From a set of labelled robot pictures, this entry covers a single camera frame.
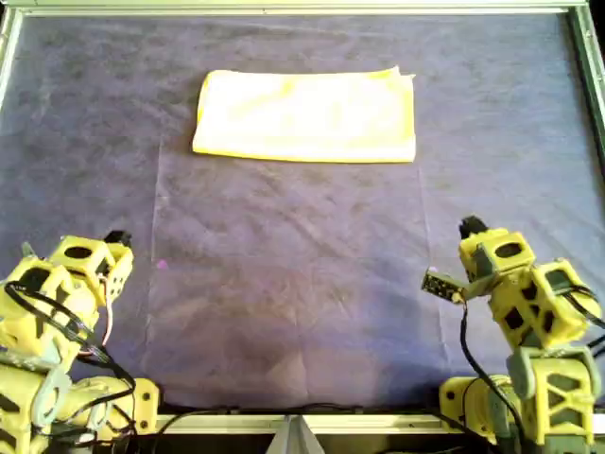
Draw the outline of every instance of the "folded towel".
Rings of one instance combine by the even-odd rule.
[[[413,76],[213,71],[201,87],[193,151],[302,162],[411,162]]]

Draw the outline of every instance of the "blue fabric surface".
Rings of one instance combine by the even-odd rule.
[[[417,75],[411,165],[190,150],[208,71],[395,64]],[[459,308],[420,283],[429,265],[463,275],[472,213],[605,295],[603,187],[561,16],[26,18],[0,147],[2,274],[23,240],[49,253],[131,230],[110,351],[175,404],[422,404],[468,375]],[[504,372],[484,301],[470,317],[477,359]]]

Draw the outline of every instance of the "black cable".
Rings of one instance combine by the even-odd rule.
[[[155,434],[155,438],[153,440],[153,444],[151,445],[151,454],[155,454],[155,451],[158,447],[158,442],[160,441],[160,437],[162,437],[165,432],[168,430],[168,428],[170,426],[172,426],[174,423],[176,423],[177,421],[180,421],[182,418],[186,418],[187,416],[195,416],[198,414],[212,414],[212,413],[216,413],[216,410],[194,410],[194,411],[189,411],[187,413],[183,413],[183,414],[177,414],[175,416],[173,416],[172,418],[170,418],[166,424],[164,424],[162,426],[162,428],[160,428],[160,430],[157,431],[157,433]]]
[[[594,340],[591,340],[590,342],[588,342],[588,343],[586,344],[586,346],[587,346],[588,348],[595,348],[596,346],[598,346],[598,345],[599,345],[600,343],[602,343],[603,341],[605,341],[605,334],[604,334],[604,335],[602,335],[602,336],[600,336],[600,337],[598,337],[598,338],[596,338],[596,339],[594,339]]]
[[[92,435],[95,436],[94,440],[91,440],[89,442],[82,442],[82,443],[69,443],[69,445],[71,447],[92,447],[92,446],[99,446],[99,445],[111,445],[114,446],[117,443],[120,443],[123,440],[126,440],[127,438],[129,439],[130,442],[130,438],[134,438],[136,440],[137,443],[137,452],[138,452],[138,437],[139,437],[139,433],[136,429],[136,422],[134,420],[132,420],[129,415],[122,410],[119,406],[115,405],[113,406],[113,409],[116,410],[120,416],[122,416],[126,421],[127,424],[122,427],[122,428],[116,428],[113,426],[113,424],[110,421],[107,421],[105,424],[107,424],[107,427],[110,428],[113,432],[115,433],[119,433],[120,436],[113,438],[111,440],[97,440],[96,436],[97,433],[91,431],[88,428],[75,428],[75,429],[70,429],[70,430],[66,430],[64,432],[58,433],[58,434],[52,434],[51,436],[61,436],[61,438],[65,438],[68,435],[69,436],[75,436],[75,435],[79,435],[80,433],[90,433]]]
[[[235,410],[239,409],[220,409],[220,410]],[[257,413],[257,414],[301,414],[301,413],[309,413],[309,412],[330,412],[337,411],[339,413],[348,412],[348,413],[358,413],[363,410],[371,410],[371,409],[363,409],[358,406],[351,405],[339,405],[331,402],[317,402],[313,404],[301,405],[299,407],[286,407],[284,409],[271,410],[271,409],[244,409],[245,413]]]
[[[66,424],[66,425],[71,424],[83,412],[85,412],[88,409],[91,409],[92,407],[94,407],[98,404],[111,402],[113,400],[125,397],[127,395],[131,395],[134,393],[134,389],[136,386],[136,382],[134,381],[134,378],[125,369],[123,369],[117,362],[115,362],[115,360],[112,358],[112,356],[109,354],[109,352],[107,351],[107,349],[105,347],[88,340],[88,338],[94,338],[95,333],[92,330],[90,330],[88,328],[88,326],[86,326],[86,324],[80,319],[80,317],[78,317],[71,310],[69,310],[67,307],[61,305],[57,301],[55,301],[51,298],[48,298],[45,295],[42,295],[38,291],[27,288],[20,282],[17,282],[17,281],[8,282],[5,284],[4,289],[5,289],[6,294],[19,306],[21,306],[28,312],[30,312],[33,315],[35,315],[36,317],[38,317],[44,323],[49,324],[52,327],[54,327],[55,329],[57,329],[69,341],[76,342],[81,347],[85,347],[88,351],[90,351],[93,354],[94,357],[97,357],[97,359],[98,359],[98,360],[93,360],[93,359],[89,359],[89,358],[86,358],[86,359],[81,358],[80,360],[82,360],[82,362],[88,362],[90,364],[93,364],[96,367],[101,367],[103,369],[111,370],[118,379],[125,381],[126,384],[129,386],[124,391],[121,391],[118,393],[112,393],[112,394],[105,395],[102,397],[98,397],[97,399],[94,399],[94,400],[88,402],[87,404],[83,405],[80,409],[76,410],[66,421],[62,421],[64,424]],[[46,313],[42,312],[40,309],[38,309],[36,306],[34,306],[28,300],[23,298],[20,295],[20,293],[23,293],[27,297],[34,298],[42,303],[46,303],[47,305],[53,307],[54,309],[57,310],[57,312],[60,312],[60,313],[64,314],[65,316],[67,316],[67,318],[70,320],[70,323],[63,325],[63,324],[57,322],[53,317],[50,317]],[[71,323],[77,328],[78,332],[74,331],[74,329],[70,326]],[[82,338],[80,335],[80,332],[84,332],[87,335],[87,338],[86,339]],[[65,432],[58,433],[58,434],[50,434],[49,436],[65,438],[67,436],[74,436],[76,434],[76,431],[79,431],[80,434],[86,433],[86,432],[82,432],[82,429],[73,429],[73,430],[68,430]]]
[[[134,405],[135,405],[135,402],[136,402],[136,400],[135,400],[134,394],[133,394],[132,395],[132,414],[134,414]],[[134,452],[135,453],[140,452],[141,451],[141,446],[139,444],[139,432],[136,429],[136,421],[134,421],[133,419],[131,419],[129,417],[129,415],[125,411],[123,411],[120,407],[118,407],[117,405],[114,406],[114,408],[121,414],[121,416],[124,419],[126,419],[127,425],[124,426],[123,428],[119,428],[118,430],[114,430],[113,428],[112,428],[112,430],[114,432],[117,432],[117,433],[122,432],[122,433],[124,433],[126,435],[129,435],[130,432],[132,432],[131,436],[129,437],[129,445],[130,445],[130,440],[134,440],[134,442],[135,442],[135,448],[136,448],[136,450]]]
[[[36,435],[42,435],[43,437],[58,439],[60,443],[61,443],[61,439],[63,439],[63,438],[74,438],[74,437],[78,437],[78,436],[81,436],[81,435],[84,435],[87,433],[91,434],[91,435],[96,435],[89,428],[68,428],[68,429],[62,430],[60,432],[51,432],[51,433],[44,433],[41,431],[41,428],[37,428],[37,427],[32,428],[32,430]]]
[[[497,385],[493,382],[493,380],[490,378],[490,376],[485,373],[485,371],[481,368],[479,363],[476,362],[475,358],[471,354],[471,351],[469,350],[469,346],[466,343],[466,328],[467,328],[467,319],[468,319],[468,315],[469,315],[469,308],[468,308],[468,305],[466,304],[466,301],[462,302],[462,307],[464,309],[464,312],[462,314],[462,320],[460,322],[460,345],[462,346],[462,353],[464,353],[466,360],[469,361],[469,364],[471,365],[473,370],[476,372],[476,374],[479,375],[479,377],[483,381],[485,381],[485,383],[490,387],[490,389],[493,391],[493,393],[495,395],[497,395],[498,398],[509,409],[510,414],[512,414],[512,419],[514,419],[514,424],[517,426],[517,431],[519,432],[519,441],[521,444],[521,450],[523,451],[523,446],[525,444],[526,437],[525,437],[525,431],[523,429],[523,423],[521,421],[521,416],[519,416],[519,412],[517,411],[517,409],[511,404],[511,402],[508,400],[508,398],[502,393],[500,388],[497,387]]]
[[[574,291],[577,293],[580,293],[584,296],[588,296],[588,297],[594,299],[595,301],[598,301],[598,299],[596,298],[596,295],[589,288],[587,288],[585,286],[572,286],[565,293],[562,294],[562,296],[571,304],[571,306],[573,306],[574,309],[577,312],[579,312],[580,314],[582,314],[589,322],[598,326],[601,329],[605,329],[605,321],[603,321],[596,315],[593,315],[592,312],[589,312],[583,305],[581,305],[578,302],[578,300],[576,299],[576,297],[573,295]],[[592,342],[589,343],[589,345],[593,342],[596,342],[596,344],[599,344],[599,342],[597,342],[597,341],[599,341],[601,338],[599,338],[598,340],[593,340]]]
[[[455,419],[452,419],[449,416],[445,416],[443,413],[441,413],[438,410],[429,409],[428,412],[430,414],[432,414],[433,416],[435,416],[436,418],[441,419],[443,422],[447,423],[450,426],[450,428],[455,428],[455,429],[459,430],[460,432],[464,433],[464,435],[467,435],[468,437],[475,440],[478,444],[485,446],[488,450],[490,450],[494,454],[502,454],[502,450],[500,449],[500,447],[498,445],[492,445],[488,441],[487,438],[482,437],[481,435],[479,435],[478,433],[476,433],[473,430],[470,430],[469,428],[462,425]]]
[[[445,449],[440,449],[439,451],[431,451],[431,452],[427,452],[425,454],[449,454],[450,452],[460,451],[461,449],[464,449],[465,447],[466,446],[447,447]]]
[[[600,348],[600,349],[596,350],[595,354],[593,355],[593,358],[597,359],[598,357],[600,357],[604,353],[605,353],[605,347]]]
[[[478,376],[476,376],[473,381],[471,381],[466,388],[464,388],[464,393],[462,393],[462,417],[464,418],[464,426],[467,426],[467,420],[466,420],[466,394],[467,392],[469,392],[469,390],[471,389],[471,387],[477,382],[479,381],[481,378],[479,378]]]

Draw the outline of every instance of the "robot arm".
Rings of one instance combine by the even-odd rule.
[[[0,453],[42,452],[57,432],[78,443],[155,427],[157,386],[130,377],[92,337],[132,260],[126,233],[66,236],[47,259],[28,252],[0,284]],[[74,360],[91,353],[116,377],[73,385]]]
[[[488,229],[478,218],[462,221],[460,233],[468,283],[429,269],[423,289],[465,305],[489,296],[493,319],[513,352],[507,360],[510,377],[493,381],[521,414],[521,431],[538,452],[587,453],[595,442],[592,415],[600,375],[588,348],[569,342],[583,337],[590,318],[600,317],[594,294],[567,260],[535,265],[519,233]],[[483,381],[451,378],[440,395],[446,416],[464,420],[493,442],[512,436],[508,412]]]

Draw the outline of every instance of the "yellow towel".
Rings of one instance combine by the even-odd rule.
[[[201,87],[193,151],[302,162],[411,162],[412,76],[213,71]]]

